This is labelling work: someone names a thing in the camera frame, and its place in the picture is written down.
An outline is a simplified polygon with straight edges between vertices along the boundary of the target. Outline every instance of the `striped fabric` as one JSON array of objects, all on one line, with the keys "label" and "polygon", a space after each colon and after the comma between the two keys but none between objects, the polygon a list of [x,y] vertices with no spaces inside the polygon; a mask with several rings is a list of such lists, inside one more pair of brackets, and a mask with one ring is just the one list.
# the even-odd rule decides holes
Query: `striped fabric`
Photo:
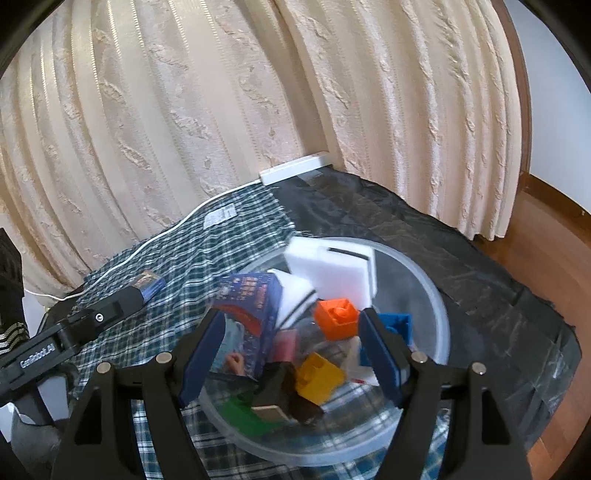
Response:
[{"label": "striped fabric", "polygon": [[[204,228],[208,213],[232,205],[237,212],[235,217]],[[237,272],[257,257],[285,246],[294,233],[294,224],[270,189],[254,185],[212,202],[177,231],[151,244],[129,264],[81,297],[79,307],[92,304],[127,285],[144,269],[162,275],[167,282],[146,309],[106,331],[75,357],[81,381],[74,394],[80,395],[101,361],[108,360],[126,367],[144,363],[159,352],[171,350],[184,334],[199,324],[222,276]],[[135,248],[115,256],[89,275],[86,282],[92,282],[110,267],[128,258]],[[348,397],[343,396],[334,401],[347,400]],[[146,477],[160,479],[162,474],[142,402],[134,401],[132,411]],[[369,480],[375,476],[385,453],[379,450],[353,462],[321,468],[276,465],[229,443],[208,421],[196,402],[183,410],[183,417],[212,479]],[[361,430],[366,431],[366,426],[361,426]],[[439,424],[422,480],[437,477],[446,432],[447,425]],[[356,431],[346,435],[356,435]]]}]

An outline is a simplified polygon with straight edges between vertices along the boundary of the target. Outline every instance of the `white wall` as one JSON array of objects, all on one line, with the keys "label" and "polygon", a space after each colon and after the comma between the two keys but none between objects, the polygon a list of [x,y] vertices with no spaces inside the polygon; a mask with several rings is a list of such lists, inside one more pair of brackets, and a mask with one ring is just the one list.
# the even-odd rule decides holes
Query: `white wall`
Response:
[{"label": "white wall", "polygon": [[39,325],[45,315],[45,308],[37,301],[37,297],[25,292],[25,297],[22,300],[22,309],[25,312],[25,322],[29,329],[29,335],[37,334]]},{"label": "white wall", "polygon": [[530,78],[530,173],[591,212],[591,93],[548,27],[519,0],[505,3]]}]

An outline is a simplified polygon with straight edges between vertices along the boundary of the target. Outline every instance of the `green toy block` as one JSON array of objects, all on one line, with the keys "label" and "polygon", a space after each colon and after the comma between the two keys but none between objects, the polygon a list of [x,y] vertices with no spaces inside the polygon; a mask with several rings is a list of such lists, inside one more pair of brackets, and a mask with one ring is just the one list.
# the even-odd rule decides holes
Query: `green toy block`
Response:
[{"label": "green toy block", "polygon": [[258,437],[283,425],[281,422],[262,421],[248,403],[231,397],[219,410],[220,415],[236,430],[249,437]]}]

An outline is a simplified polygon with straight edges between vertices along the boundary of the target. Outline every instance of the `pink object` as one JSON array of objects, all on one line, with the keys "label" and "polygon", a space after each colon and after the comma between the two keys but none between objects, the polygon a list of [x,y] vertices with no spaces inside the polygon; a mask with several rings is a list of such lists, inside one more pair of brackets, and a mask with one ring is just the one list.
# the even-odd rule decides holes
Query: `pink object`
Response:
[{"label": "pink object", "polygon": [[273,339],[270,362],[293,362],[297,352],[297,330],[279,330]]}]

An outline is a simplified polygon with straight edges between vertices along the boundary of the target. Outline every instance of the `cream curtain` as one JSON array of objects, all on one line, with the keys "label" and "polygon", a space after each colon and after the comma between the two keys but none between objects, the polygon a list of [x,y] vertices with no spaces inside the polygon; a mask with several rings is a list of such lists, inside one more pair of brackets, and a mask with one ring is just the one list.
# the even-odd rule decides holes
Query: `cream curtain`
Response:
[{"label": "cream curtain", "polygon": [[329,150],[468,237],[504,235],[521,112],[489,0],[73,0],[0,82],[0,225],[78,285],[257,173]]}]

